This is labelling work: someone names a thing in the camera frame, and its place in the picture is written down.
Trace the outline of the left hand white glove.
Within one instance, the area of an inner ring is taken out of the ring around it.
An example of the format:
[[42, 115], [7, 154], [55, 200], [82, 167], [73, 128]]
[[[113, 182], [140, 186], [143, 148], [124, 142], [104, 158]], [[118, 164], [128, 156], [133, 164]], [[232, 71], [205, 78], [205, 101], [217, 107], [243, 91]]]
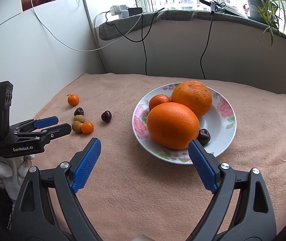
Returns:
[[22, 183], [32, 166], [34, 154], [15, 157], [0, 157], [0, 188], [5, 189], [13, 202], [16, 202]]

